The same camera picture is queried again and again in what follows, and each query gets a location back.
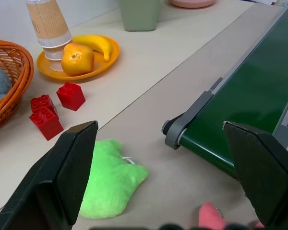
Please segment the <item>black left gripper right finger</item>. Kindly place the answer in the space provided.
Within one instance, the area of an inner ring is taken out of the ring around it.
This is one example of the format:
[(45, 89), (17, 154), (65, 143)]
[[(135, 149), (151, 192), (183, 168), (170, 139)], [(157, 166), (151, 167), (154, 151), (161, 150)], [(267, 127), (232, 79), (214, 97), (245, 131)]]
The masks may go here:
[(268, 132), (225, 121), (237, 178), (265, 226), (288, 226), (288, 151)]

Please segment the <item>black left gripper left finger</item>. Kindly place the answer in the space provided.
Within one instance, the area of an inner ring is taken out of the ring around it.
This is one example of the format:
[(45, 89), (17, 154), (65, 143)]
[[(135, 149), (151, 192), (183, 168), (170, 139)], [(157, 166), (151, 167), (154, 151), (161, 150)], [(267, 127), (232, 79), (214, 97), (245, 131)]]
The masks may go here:
[(97, 121), (63, 132), (0, 212), (0, 230), (71, 230), (87, 186)]

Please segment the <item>green conveyor belt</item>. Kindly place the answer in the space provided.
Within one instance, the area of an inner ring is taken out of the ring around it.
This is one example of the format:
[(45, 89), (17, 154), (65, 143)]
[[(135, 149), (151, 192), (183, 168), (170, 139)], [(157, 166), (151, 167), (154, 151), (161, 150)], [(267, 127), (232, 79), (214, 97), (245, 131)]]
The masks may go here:
[(236, 67), (162, 128), (165, 144), (185, 147), (236, 178), (224, 121), (276, 134), (288, 110), (288, 6)]

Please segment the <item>red toy building block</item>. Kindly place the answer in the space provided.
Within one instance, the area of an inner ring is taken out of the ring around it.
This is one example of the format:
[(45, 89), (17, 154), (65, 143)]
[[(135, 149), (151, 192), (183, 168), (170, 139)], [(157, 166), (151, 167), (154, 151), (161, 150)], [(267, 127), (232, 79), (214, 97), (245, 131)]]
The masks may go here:
[(29, 118), (47, 141), (63, 131), (63, 127), (56, 114), (46, 107), (33, 112)]
[(48, 108), (50, 111), (52, 111), (57, 116), (57, 118), (59, 118), (57, 109), (48, 94), (43, 94), (40, 97), (32, 98), (30, 101), (30, 105), (31, 105), (31, 111), (33, 113), (45, 107)]
[(66, 82), (56, 92), (64, 108), (77, 111), (85, 102), (81, 87), (74, 83)]

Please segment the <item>green plush toy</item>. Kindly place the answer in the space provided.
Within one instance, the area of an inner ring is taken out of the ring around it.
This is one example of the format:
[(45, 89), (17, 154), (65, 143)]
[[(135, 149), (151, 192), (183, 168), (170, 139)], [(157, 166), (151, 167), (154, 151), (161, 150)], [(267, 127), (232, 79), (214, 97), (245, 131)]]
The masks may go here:
[(121, 156), (114, 139), (95, 142), (89, 180), (79, 214), (90, 219), (112, 218), (124, 212), (148, 170)]

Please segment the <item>pink plush toy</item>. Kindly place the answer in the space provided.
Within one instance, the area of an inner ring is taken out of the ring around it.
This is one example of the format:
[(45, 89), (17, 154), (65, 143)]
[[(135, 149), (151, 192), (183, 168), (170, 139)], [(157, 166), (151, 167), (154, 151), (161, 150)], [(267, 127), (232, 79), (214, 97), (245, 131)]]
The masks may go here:
[(264, 225), (257, 222), (251, 228), (237, 223), (227, 223), (215, 206), (205, 203), (199, 209), (198, 228), (205, 230), (264, 230)]

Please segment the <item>orange wicker basket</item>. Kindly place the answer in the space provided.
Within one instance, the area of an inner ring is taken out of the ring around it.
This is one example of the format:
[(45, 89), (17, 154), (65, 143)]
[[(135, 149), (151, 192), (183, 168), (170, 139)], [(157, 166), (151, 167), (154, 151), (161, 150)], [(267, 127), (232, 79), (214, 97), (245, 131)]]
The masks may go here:
[(31, 83), (34, 62), (27, 49), (13, 42), (0, 40), (0, 69), (10, 79), (12, 88), (0, 99), (0, 127), (18, 109), (22, 95)]

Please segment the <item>orange toy pear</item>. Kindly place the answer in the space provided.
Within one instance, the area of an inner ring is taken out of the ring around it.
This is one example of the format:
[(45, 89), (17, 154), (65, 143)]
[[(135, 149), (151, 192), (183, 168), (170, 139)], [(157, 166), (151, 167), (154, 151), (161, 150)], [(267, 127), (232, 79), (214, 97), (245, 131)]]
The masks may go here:
[(69, 76), (78, 76), (93, 71), (95, 55), (91, 48), (77, 43), (69, 43), (63, 49), (61, 66)]

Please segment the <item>orange plastic plate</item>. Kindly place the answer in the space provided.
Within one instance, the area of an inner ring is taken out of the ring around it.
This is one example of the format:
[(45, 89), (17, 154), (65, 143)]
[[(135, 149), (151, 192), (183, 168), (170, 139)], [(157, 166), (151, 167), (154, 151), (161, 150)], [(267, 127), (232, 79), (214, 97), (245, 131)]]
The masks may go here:
[(87, 78), (96, 76), (98, 74), (101, 74), (107, 71), (116, 62), (120, 54), (119, 44), (110, 37), (107, 37), (107, 36), (103, 36), (103, 37), (105, 37), (111, 44), (112, 52), (110, 53), (110, 56), (109, 56), (110, 60), (109, 62), (105, 62), (103, 59), (103, 55), (98, 52), (97, 53), (95, 52), (94, 69), (90, 73), (79, 75), (79, 76), (69, 76), (65, 72), (53, 71), (50, 68), (49, 60), (45, 57), (44, 51), (42, 51), (40, 55), (38, 56), (36, 60), (36, 66), (42, 74), (46, 75), (47, 77), (51, 79), (55, 79), (59, 81), (76, 81), (76, 80), (87, 79)]

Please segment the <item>yellow toy banana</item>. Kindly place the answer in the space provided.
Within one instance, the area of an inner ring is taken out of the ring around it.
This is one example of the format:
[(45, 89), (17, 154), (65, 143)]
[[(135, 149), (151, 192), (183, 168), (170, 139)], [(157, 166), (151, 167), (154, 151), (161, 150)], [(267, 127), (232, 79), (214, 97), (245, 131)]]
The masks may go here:
[(72, 37), (73, 42), (87, 46), (94, 51), (103, 54), (105, 62), (110, 61), (110, 54), (112, 52), (112, 46), (110, 42), (100, 35), (75, 35)]

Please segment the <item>stack of paper cups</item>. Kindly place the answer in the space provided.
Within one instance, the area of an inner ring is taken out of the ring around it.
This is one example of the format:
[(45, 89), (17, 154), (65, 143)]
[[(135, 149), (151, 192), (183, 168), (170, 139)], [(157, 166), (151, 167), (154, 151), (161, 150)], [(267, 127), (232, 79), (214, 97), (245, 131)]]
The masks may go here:
[(72, 35), (56, 0), (25, 0), (32, 25), (50, 69), (62, 72), (64, 47)]

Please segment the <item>pink plastic bowl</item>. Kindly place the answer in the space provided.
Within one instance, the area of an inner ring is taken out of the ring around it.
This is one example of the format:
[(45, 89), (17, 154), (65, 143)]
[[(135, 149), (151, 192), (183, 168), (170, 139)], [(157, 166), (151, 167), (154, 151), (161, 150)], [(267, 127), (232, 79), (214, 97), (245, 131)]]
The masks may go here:
[(216, 0), (169, 0), (169, 3), (187, 9), (197, 9), (210, 6), (214, 4)]

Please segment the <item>sage green plastic container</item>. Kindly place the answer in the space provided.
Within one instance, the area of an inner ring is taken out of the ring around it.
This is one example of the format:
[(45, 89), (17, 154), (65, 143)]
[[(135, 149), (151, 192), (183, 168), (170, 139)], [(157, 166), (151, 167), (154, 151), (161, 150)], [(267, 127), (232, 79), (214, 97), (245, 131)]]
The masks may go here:
[(156, 29), (161, 0), (118, 0), (124, 29), (146, 32)]

